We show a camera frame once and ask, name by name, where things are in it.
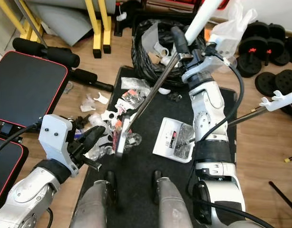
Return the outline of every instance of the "wooden floor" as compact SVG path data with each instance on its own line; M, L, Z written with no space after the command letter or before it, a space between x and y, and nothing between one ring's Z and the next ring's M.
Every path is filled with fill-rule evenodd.
M67 47L57 37L45 35L44 38L49 46ZM72 48L73 53L80 56L79 68L96 73L99 81L114 84L120 66L132 66L131 29L125 29L121 38L112 36L112 54L102 54L101 59L93 58L92 43L92 38L88 38ZM269 64L263 71L279 73L283 69L292 69L292 64L284 67ZM214 78L219 86L238 92L238 83L232 73L214 73ZM262 95L255 89L254 79L255 77L244 79L245 96L238 116L248 113L260 102ZM54 113L74 118L78 115L85 116L86 113L82 113L79 106L87 93L96 97L97 92L96 89L75 84L69 94L62 95ZM101 114L105 109L105 105L98 103L96 112ZM29 157L18 180L26 177L32 167L45 158L37 137L35 134L24 136L23 144L29 148ZM273 181L292 200L292 162L283 162L289 156L292 156L292 118L280 110L238 125L237 172L247 211L276 228L292 228L292 210L269 186L268 181ZM68 179L55 196L51 205L54 212L52 228L69 227L86 170L84 166L79 176ZM37 227L46 228L47 223L48 215L45 213Z

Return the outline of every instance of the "white pole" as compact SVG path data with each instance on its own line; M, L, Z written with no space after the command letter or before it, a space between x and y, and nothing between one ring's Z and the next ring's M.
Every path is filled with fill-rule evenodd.
M215 10L219 7L223 0L205 0L203 5L200 7L194 20L190 24L188 30L185 33L185 38L188 45L197 38L199 33L202 31L210 17L213 15Z

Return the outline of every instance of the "gray sheet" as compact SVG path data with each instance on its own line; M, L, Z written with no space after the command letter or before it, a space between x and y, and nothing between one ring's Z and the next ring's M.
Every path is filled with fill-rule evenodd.
M87 12L32 2L28 2L28 6L70 46L73 46L92 29Z
M86 10L86 4L84 0L26 0L28 2L37 2L46 5L71 7L76 9ZM99 12L99 6L97 0L92 0L95 11ZM105 0L107 13L114 14L116 9L116 0Z

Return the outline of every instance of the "black garbage bag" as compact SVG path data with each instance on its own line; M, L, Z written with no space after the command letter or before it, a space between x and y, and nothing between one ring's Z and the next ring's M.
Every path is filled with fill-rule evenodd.
M175 20L168 19L148 19L141 22L135 32L133 38L133 44L131 48L131 58L133 66L137 74L149 81L151 84L154 84L155 81L160 77L162 72L165 69L165 66L161 63L153 64L142 46L142 35L144 32L149 29L153 24L158 22L158 36L159 43L169 50L171 53L173 47L173 36L171 28L173 26L178 26L182 31L186 31L188 26L183 25L182 23ZM199 35L196 41L190 46L191 49L205 49L205 39L203 35ZM181 76L185 72L184 67L174 68L168 75L167 80L164 82L166 86L177 86L183 87L185 84L182 82Z

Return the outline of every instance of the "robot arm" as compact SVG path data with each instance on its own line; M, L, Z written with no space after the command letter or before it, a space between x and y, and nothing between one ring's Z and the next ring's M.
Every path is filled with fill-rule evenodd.
M105 128L91 128L77 141L73 140L75 129L74 122L60 116L44 116L39 141L47 160L38 163L9 191L6 203L0 209L0 228L35 227L69 176L75 177L84 163L99 169L100 164L84 154L94 146Z

